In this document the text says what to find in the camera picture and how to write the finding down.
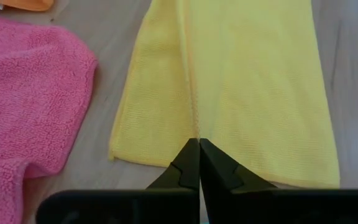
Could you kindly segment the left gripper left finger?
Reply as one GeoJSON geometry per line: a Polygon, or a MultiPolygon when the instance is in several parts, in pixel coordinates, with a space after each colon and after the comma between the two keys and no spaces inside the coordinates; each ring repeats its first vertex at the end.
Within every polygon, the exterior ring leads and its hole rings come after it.
{"type": "Polygon", "coordinates": [[[64,190],[45,199],[35,221],[51,223],[200,222],[200,145],[189,139],[144,190],[64,190]]]}

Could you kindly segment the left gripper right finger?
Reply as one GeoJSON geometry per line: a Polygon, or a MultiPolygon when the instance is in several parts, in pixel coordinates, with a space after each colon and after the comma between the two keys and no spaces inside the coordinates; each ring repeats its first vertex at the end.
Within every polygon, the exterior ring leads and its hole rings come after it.
{"type": "Polygon", "coordinates": [[[210,223],[358,223],[357,189],[280,189],[207,139],[200,177],[210,223]]]}

